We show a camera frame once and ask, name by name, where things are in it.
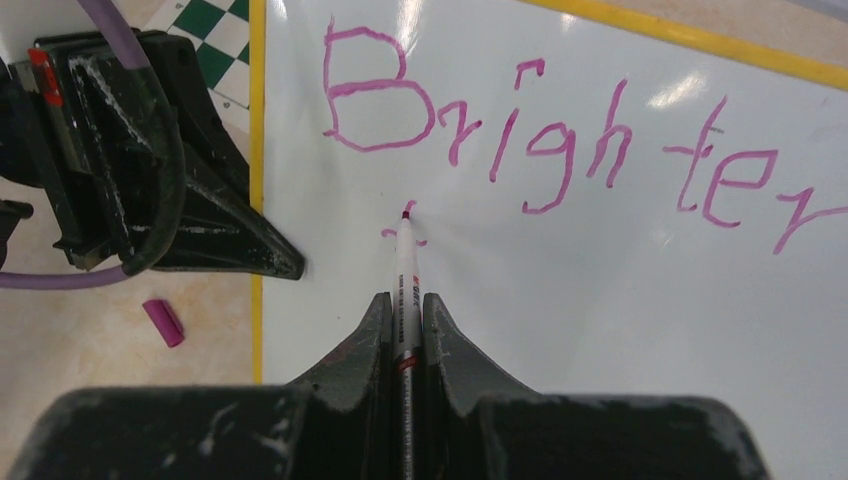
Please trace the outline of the purple whiteboard marker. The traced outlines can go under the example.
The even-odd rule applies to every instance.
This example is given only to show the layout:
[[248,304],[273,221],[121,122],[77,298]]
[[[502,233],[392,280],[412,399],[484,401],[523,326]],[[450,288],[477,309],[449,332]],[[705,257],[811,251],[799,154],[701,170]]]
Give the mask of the purple whiteboard marker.
[[419,477],[419,441],[416,439],[415,388],[423,341],[417,242],[410,208],[402,212],[396,231],[394,280],[392,355],[398,400],[398,470],[402,479],[416,479]]

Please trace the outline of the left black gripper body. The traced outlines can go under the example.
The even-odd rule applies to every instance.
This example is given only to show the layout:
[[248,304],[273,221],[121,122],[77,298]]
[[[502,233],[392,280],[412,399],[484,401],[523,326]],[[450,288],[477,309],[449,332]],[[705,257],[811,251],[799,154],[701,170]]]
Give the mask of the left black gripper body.
[[166,158],[149,142],[162,124],[138,76],[94,31],[39,37],[8,71],[3,174],[45,191],[60,230],[55,246],[71,266],[91,271],[137,256],[169,222],[160,187],[186,183],[162,169]]

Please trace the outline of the yellow framed whiteboard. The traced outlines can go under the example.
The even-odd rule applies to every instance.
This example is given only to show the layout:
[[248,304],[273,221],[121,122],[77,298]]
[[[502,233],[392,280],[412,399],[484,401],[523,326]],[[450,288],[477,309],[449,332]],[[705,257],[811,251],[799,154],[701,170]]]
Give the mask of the yellow framed whiteboard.
[[422,285],[528,386],[694,394],[776,479],[847,475],[847,72],[590,1],[265,1],[255,374]]

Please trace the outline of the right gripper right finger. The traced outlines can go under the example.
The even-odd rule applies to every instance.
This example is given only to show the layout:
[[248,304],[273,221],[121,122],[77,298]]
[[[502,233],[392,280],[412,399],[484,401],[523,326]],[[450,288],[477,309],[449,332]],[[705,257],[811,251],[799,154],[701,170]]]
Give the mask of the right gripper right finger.
[[434,479],[484,479],[484,442],[476,410],[486,396],[534,395],[474,344],[437,293],[423,297],[424,346],[429,385]]

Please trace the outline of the purple marker cap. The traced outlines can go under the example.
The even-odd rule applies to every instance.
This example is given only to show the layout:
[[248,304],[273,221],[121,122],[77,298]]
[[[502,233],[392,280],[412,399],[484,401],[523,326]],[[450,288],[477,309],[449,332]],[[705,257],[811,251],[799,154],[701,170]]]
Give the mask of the purple marker cap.
[[182,323],[166,300],[147,300],[142,304],[142,308],[169,348],[174,348],[185,340]]

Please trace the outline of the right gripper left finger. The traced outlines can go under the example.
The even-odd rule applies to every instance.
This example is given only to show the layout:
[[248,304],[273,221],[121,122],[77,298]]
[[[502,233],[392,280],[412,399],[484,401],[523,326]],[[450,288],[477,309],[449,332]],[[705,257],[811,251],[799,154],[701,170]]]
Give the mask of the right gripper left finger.
[[291,479],[389,479],[392,303],[376,294],[352,331],[290,381],[307,392]]

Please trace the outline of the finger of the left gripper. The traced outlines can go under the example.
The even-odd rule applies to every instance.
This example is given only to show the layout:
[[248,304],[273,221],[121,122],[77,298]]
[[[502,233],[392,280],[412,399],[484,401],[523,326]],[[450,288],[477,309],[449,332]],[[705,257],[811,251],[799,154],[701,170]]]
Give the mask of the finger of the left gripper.
[[156,269],[300,279],[305,257],[250,205],[248,162],[213,105],[191,41],[153,34],[152,65],[176,110],[187,181],[178,231]]

